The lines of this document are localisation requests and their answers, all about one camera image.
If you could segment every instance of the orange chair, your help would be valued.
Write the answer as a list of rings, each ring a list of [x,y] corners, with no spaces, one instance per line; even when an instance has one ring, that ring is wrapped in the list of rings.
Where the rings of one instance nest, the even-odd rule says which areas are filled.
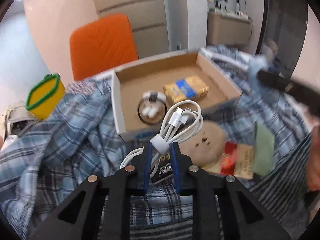
[[[75,81],[138,59],[129,19],[114,14],[75,30],[70,54]]]

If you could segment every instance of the white earbuds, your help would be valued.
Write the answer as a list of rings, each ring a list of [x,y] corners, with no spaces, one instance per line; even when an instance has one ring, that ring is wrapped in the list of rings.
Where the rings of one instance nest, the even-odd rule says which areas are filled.
[[[144,104],[146,105],[142,110],[143,116],[148,116],[150,119],[156,117],[160,112],[163,103],[166,101],[166,96],[162,92],[148,91],[142,95]]]

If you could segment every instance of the green notebook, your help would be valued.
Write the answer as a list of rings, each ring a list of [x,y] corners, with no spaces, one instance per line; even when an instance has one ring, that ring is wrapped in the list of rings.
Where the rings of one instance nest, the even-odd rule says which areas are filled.
[[[261,123],[256,123],[256,144],[253,162],[253,172],[267,176],[274,167],[273,150],[275,136]]]

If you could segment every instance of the yellow and green basket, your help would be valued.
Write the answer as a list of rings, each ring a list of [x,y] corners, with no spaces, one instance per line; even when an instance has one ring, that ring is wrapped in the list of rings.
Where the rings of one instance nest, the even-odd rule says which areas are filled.
[[[59,74],[44,77],[29,93],[26,109],[38,119],[46,119],[64,95]]]

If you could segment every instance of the green rim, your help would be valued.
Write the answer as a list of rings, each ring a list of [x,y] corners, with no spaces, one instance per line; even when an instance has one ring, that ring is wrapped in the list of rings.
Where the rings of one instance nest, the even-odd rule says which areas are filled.
[[[32,105],[29,105],[30,104],[30,100],[31,100],[31,95],[34,91],[36,91],[40,86],[42,86],[43,84],[47,83],[48,81],[52,80],[52,79],[55,79],[56,82],[53,86],[53,88],[46,94],[44,95],[42,98],[40,98],[38,101],[36,101],[35,103],[33,103]],[[31,89],[29,95],[28,95],[28,99],[27,99],[27,104],[26,104],[26,109],[28,111],[31,111],[32,109],[36,108],[37,106],[39,106],[40,104],[42,104],[44,101],[46,101],[49,97],[51,97],[58,89],[58,86],[59,86],[59,81],[60,81],[60,75],[58,73],[56,74],[49,74],[49,75],[46,75],[44,77],[44,79],[39,83],[37,84],[33,89]]]

